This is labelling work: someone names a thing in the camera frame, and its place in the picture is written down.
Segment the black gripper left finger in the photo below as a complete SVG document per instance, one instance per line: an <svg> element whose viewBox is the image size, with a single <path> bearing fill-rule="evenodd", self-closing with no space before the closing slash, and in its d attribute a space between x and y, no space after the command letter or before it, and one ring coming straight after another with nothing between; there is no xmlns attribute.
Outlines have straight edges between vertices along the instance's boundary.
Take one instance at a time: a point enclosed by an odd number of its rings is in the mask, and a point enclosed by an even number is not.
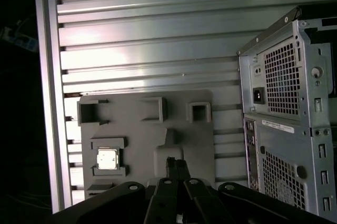
<svg viewBox="0 0 337 224"><path fill-rule="evenodd" d="M125 182L52 215L52 223L176 223L183 161L168 157L156 186Z"/></svg>

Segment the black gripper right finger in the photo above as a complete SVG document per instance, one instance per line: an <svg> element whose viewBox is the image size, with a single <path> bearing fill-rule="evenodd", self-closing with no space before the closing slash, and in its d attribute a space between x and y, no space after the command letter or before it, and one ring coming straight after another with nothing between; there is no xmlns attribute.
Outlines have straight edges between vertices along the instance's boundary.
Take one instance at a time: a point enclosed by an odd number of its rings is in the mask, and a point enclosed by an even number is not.
<svg viewBox="0 0 337 224"><path fill-rule="evenodd" d="M225 182L217 190L190 175L184 160L176 161L177 174L201 223L332 223L295 206L239 185Z"/></svg>

